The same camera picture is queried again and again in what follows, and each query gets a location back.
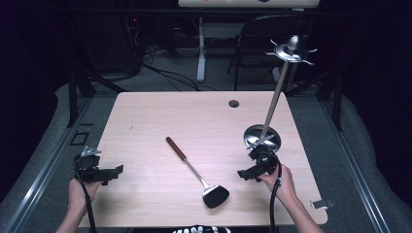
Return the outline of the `person's right hand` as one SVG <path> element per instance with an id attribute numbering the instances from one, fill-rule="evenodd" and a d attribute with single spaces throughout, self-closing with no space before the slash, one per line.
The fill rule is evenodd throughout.
<path id="1" fill-rule="evenodd" d="M 275 169 L 271 175 L 262 174 L 259 178 L 267 185 L 270 191 L 274 190 L 275 182 L 279 182 L 276 197 L 285 208 L 290 207 L 295 199 L 295 189 L 292 179 L 292 172 L 289 167 L 281 165 Z"/>

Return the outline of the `aluminium floor rail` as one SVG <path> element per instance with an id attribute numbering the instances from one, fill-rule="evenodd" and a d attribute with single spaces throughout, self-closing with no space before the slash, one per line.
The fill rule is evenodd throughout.
<path id="1" fill-rule="evenodd" d="M 332 118 L 332 109 L 327 102 L 320 102 L 321 109 L 326 116 L 327 123 L 331 128 L 335 138 L 337 139 L 340 148 L 343 151 L 343 159 L 345 161 L 348 172 L 351 176 L 351 179 L 355 185 L 355 188 L 359 194 L 362 205 L 365 208 L 368 217 L 372 223 L 373 228 L 376 233 L 392 233 L 388 223 L 382 215 L 380 208 L 376 202 L 375 197 L 373 196 L 365 178 L 361 171 L 360 166 L 358 165 L 356 159 L 354 158 L 353 152 L 350 149 L 350 146 L 344 136 L 342 130 L 339 130 L 333 121 Z"/>
<path id="2" fill-rule="evenodd" d="M 22 232 L 92 101 L 92 98 L 81 100 L 78 116 L 70 126 L 69 103 L 63 100 L 58 102 L 51 124 L 38 147 L 6 198 L 0 203 L 0 233 Z"/>

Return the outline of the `person's left hand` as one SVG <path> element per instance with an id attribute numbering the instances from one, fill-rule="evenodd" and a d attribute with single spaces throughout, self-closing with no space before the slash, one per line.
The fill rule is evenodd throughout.
<path id="1" fill-rule="evenodd" d="M 72 179 L 69 182 L 68 210 L 83 213 L 86 210 L 86 196 L 88 195 L 90 201 L 93 202 L 100 185 L 101 182 L 85 183 L 85 188 L 83 188 L 78 180 Z"/>

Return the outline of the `white desk leg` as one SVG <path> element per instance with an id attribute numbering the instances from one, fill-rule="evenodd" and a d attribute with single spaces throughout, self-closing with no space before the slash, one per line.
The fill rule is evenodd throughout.
<path id="1" fill-rule="evenodd" d="M 198 22 L 198 38 L 199 38 L 199 56 L 197 65 L 197 77 L 196 80 L 199 83 L 205 81 L 206 70 L 206 56 L 205 56 L 205 40 L 204 40 L 204 22 L 201 17 Z"/>

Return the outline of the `black chair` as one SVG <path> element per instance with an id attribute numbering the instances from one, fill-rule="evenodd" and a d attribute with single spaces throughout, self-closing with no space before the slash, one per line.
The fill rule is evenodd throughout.
<path id="1" fill-rule="evenodd" d="M 276 55 L 268 55 L 274 50 L 274 43 L 285 44 L 291 36 L 303 37 L 308 34 L 311 21 L 302 16 L 266 15 L 247 21 L 236 37 L 234 56 L 227 73 L 234 68 L 234 89 L 237 89 L 242 69 L 275 68 L 283 65 Z"/>

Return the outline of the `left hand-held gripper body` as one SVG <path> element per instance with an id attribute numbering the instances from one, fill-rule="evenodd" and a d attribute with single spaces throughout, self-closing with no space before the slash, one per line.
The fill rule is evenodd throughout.
<path id="1" fill-rule="evenodd" d="M 85 147 L 73 160 L 75 179 L 83 183 L 103 182 L 101 172 L 98 168 L 100 150 Z"/>

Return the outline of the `person's striped clothing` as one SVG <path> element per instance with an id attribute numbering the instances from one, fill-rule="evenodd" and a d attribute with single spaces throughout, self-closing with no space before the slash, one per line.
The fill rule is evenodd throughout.
<path id="1" fill-rule="evenodd" d="M 176 229 L 172 233 L 232 233 L 232 231 L 226 227 L 194 225 Z"/>

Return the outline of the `metal utensil hanging rack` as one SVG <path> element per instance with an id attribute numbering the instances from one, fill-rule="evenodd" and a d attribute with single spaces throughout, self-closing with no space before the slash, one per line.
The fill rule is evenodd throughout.
<path id="1" fill-rule="evenodd" d="M 277 151 L 281 147 L 281 137 L 270 126 L 270 123 L 278 105 L 285 81 L 287 80 L 289 68 L 292 64 L 297 63 L 312 65 L 312 62 L 307 60 L 307 55 L 317 51 L 317 49 L 306 50 L 300 44 L 300 38 L 297 35 L 290 36 L 285 44 L 277 44 L 274 41 L 271 41 L 271 43 L 274 45 L 274 49 L 273 51 L 268 52 L 267 55 L 275 55 L 277 58 L 284 61 L 284 65 L 281 69 L 280 77 L 277 81 L 264 124 L 250 126 L 244 132 L 244 143 L 247 150 L 254 150 L 260 145 L 266 145 L 272 151 Z"/>

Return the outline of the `grey tape strip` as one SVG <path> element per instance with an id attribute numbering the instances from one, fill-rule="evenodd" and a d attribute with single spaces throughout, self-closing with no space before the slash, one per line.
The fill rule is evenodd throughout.
<path id="1" fill-rule="evenodd" d="M 311 201 L 310 204 L 313 208 L 322 210 L 327 210 L 335 205 L 331 199 Z"/>

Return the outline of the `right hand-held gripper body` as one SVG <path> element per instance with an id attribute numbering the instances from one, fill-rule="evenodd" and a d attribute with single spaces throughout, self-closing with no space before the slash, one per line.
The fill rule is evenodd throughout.
<path id="1" fill-rule="evenodd" d="M 279 162 L 279 159 L 272 148 L 274 143 L 271 142 L 273 135 L 256 140 L 248 146 L 249 156 L 256 163 L 257 176 L 264 173 L 272 174 Z"/>

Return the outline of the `black metal frame stand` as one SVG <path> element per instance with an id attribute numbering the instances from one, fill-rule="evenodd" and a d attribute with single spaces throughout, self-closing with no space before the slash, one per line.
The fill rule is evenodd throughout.
<path id="1" fill-rule="evenodd" d="M 125 92 L 125 89 L 106 80 L 96 72 L 91 71 L 80 65 L 76 65 L 72 69 L 72 73 L 68 78 L 68 92 L 69 92 L 69 121 L 68 127 L 74 125 L 78 118 L 78 92 L 86 98 L 93 98 L 96 90 L 92 86 L 91 82 L 95 81 L 103 84 L 104 86 L 112 89 L 116 93 Z"/>
<path id="2" fill-rule="evenodd" d="M 288 97 L 307 89 L 315 83 L 320 83 L 321 86 L 316 93 L 318 101 L 326 101 L 330 94 L 333 94 L 332 105 L 332 122 L 338 131 L 342 130 L 341 126 L 341 107 L 342 107 L 342 84 L 343 79 L 341 77 L 342 68 L 339 65 L 334 65 L 330 70 L 321 73 L 315 79 L 305 81 L 299 84 L 297 87 L 286 92 Z"/>

